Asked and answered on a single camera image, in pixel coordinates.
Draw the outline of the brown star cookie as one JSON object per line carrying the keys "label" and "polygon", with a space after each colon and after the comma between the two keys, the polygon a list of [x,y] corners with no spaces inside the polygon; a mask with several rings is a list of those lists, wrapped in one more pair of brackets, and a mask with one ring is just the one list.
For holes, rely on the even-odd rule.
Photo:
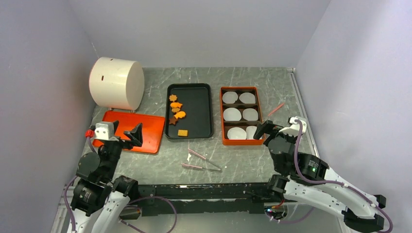
{"label": "brown star cookie", "polygon": [[169,125],[176,125],[177,122],[178,122],[178,119],[173,116],[169,119]]}

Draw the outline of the square cracker cookie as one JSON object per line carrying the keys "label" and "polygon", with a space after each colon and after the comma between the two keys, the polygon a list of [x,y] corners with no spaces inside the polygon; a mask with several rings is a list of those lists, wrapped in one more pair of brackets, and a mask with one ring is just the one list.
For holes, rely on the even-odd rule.
{"label": "square cracker cookie", "polygon": [[189,134],[188,130],[178,130],[178,133],[177,133],[179,137],[187,137],[188,134]]}

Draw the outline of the pink handled metal tongs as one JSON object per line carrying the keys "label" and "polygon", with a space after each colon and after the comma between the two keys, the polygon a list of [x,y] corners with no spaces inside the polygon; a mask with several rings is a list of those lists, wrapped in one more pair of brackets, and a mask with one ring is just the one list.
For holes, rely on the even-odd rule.
{"label": "pink handled metal tongs", "polygon": [[222,168],[218,164],[192,149],[188,149],[188,159],[186,162],[181,163],[181,166],[185,169],[222,172]]}

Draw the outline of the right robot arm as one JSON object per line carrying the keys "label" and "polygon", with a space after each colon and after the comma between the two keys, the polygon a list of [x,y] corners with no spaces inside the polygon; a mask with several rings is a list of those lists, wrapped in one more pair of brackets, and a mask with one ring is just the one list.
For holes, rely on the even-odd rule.
{"label": "right robot arm", "polygon": [[268,138],[268,148],[276,172],[267,183],[272,201],[293,200],[328,212],[350,229],[360,233],[390,233],[393,223],[384,212],[386,198],[354,187],[319,157],[299,152],[307,124],[290,117],[281,127],[267,120],[257,125],[254,139]]}

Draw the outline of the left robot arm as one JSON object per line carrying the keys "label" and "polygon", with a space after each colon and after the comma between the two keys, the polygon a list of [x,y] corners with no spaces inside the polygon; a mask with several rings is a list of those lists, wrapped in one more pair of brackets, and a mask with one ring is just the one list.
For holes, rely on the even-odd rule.
{"label": "left robot arm", "polygon": [[123,150],[143,145],[142,123],[124,131],[126,139],[115,135],[119,121],[101,121],[85,133],[91,151],[81,156],[75,177],[73,197],[64,202],[69,215],[69,233],[107,233],[118,221],[122,210],[140,196],[138,182],[120,176],[113,178]]}

